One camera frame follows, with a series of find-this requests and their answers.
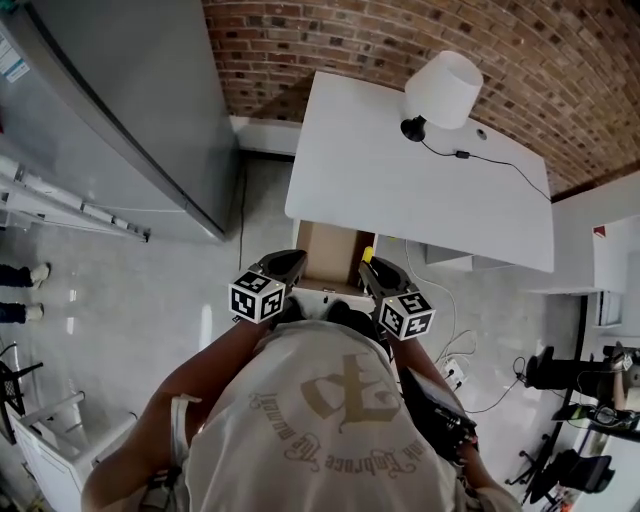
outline fiducial marker cube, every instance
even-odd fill
[[[229,284],[229,310],[260,323],[282,311],[285,289],[283,283],[247,270]]]
[[[411,292],[384,299],[378,321],[399,340],[407,340],[429,332],[435,312],[420,292]]]

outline electrical outlet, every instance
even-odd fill
[[[454,391],[459,389],[467,378],[455,359],[449,359],[444,365],[444,377],[449,387]]]

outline jeans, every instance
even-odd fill
[[[16,269],[9,265],[0,265],[0,286],[30,288],[33,286],[31,271],[27,267]],[[0,302],[0,324],[23,324],[26,319],[24,304],[4,304]]]

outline sneaker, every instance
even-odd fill
[[[40,285],[47,280],[49,274],[51,273],[51,264],[43,263],[42,265],[38,265],[31,271],[31,282],[33,286],[31,287],[33,290],[37,290],[40,288]]]
[[[33,304],[25,308],[27,322],[36,322],[44,315],[44,306],[42,304]]]

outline refrigerator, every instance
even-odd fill
[[[238,149],[200,0],[3,5],[0,155],[150,237],[224,240]]]

